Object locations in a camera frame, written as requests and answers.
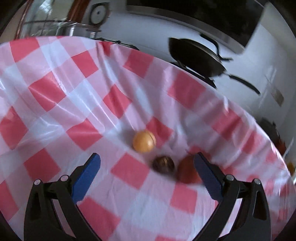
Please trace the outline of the large dark red apple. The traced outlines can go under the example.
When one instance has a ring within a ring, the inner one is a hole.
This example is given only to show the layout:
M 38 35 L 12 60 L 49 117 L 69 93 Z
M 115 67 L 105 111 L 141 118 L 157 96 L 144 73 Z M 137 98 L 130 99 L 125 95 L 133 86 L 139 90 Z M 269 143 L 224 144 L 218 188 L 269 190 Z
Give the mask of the large dark red apple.
M 202 184 L 202 180 L 197 173 L 193 155 L 185 156 L 179 163 L 177 168 L 177 180 L 184 184 Z

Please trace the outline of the dark brown passion fruit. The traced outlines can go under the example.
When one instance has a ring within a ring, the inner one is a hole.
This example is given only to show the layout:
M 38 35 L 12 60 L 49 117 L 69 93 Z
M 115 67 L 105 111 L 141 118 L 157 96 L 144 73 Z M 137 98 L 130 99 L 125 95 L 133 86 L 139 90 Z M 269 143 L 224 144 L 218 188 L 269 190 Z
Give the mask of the dark brown passion fruit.
M 152 168 L 161 174 L 171 174 L 175 170 L 175 164 L 169 156 L 158 156 L 152 161 Z

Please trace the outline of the red white checkered tablecloth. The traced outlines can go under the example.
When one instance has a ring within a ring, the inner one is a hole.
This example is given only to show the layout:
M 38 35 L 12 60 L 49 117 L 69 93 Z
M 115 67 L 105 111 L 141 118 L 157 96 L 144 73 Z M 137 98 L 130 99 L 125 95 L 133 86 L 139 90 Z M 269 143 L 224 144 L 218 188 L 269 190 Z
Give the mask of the red white checkered tablecloth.
M 156 146 L 132 147 L 148 130 Z M 271 233 L 295 210 L 282 157 L 255 119 L 225 96 L 149 54 L 81 37 L 39 37 L 1 45 L 1 212 L 23 237 L 33 182 L 56 181 L 91 154 L 101 168 L 78 203 L 103 240 L 192 240 L 217 203 L 202 184 L 154 172 L 202 152 L 241 181 L 258 178 Z

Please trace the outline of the yellow round fruit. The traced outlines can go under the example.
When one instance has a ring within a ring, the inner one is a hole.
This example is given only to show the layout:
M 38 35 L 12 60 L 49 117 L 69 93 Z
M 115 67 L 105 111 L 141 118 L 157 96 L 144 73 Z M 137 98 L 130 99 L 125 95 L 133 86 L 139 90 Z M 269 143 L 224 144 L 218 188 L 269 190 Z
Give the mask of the yellow round fruit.
M 140 153 L 150 152 L 156 146 L 154 134 L 148 130 L 139 131 L 135 134 L 132 147 Z

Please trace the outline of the black wok pan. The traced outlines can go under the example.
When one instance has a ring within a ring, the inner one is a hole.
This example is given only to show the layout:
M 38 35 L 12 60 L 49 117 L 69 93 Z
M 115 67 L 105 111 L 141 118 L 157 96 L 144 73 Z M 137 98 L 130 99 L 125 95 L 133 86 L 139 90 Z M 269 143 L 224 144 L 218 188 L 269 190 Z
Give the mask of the black wok pan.
M 205 45 L 190 39 L 177 39 L 170 37 L 168 40 L 169 52 L 171 57 L 181 69 L 200 78 L 206 84 L 216 89 L 214 77 L 227 75 L 229 78 L 245 85 L 256 94 L 260 95 L 260 91 L 250 82 L 232 75 L 227 72 L 222 62 L 232 61 L 232 58 L 223 58 L 219 53 L 218 43 L 205 34 L 200 37 L 212 43 L 216 47 L 216 51 L 212 51 Z

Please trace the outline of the round wall gauge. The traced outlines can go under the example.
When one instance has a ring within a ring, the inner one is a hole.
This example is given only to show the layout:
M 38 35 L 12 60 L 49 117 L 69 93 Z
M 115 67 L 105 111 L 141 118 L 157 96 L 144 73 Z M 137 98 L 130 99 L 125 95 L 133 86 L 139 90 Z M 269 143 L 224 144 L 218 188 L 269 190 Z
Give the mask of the round wall gauge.
M 102 25 L 109 16 L 109 4 L 107 2 L 94 4 L 90 11 L 89 23 L 94 26 Z

